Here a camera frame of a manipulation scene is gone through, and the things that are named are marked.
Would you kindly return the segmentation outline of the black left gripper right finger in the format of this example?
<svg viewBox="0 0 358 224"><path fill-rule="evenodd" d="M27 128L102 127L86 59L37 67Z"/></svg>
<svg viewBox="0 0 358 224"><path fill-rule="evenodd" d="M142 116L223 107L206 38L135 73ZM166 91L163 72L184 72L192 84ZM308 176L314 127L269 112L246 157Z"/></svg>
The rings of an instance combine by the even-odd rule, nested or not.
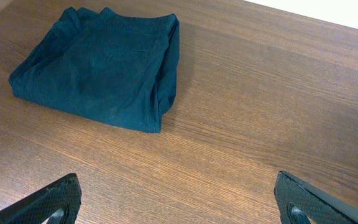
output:
<svg viewBox="0 0 358 224"><path fill-rule="evenodd" d="M282 223L358 224L358 209L287 171L278 173L273 192Z"/></svg>

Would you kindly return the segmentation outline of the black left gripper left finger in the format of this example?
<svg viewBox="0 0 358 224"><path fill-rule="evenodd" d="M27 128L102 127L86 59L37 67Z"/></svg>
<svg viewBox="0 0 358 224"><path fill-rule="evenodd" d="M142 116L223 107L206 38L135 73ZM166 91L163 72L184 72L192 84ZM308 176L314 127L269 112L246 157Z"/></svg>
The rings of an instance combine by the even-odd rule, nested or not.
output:
<svg viewBox="0 0 358 224"><path fill-rule="evenodd" d="M71 173L0 210L0 223L70 224L76 222L80 205L80 183Z"/></svg>

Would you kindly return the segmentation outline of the navy blue shorts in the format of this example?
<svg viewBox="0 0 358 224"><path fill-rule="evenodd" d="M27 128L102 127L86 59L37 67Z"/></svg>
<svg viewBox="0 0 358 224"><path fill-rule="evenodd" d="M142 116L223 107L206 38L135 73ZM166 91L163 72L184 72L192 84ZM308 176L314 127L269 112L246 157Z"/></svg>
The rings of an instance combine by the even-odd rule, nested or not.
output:
<svg viewBox="0 0 358 224"><path fill-rule="evenodd" d="M65 9L11 73L13 95L111 126L159 133L177 93L176 15Z"/></svg>

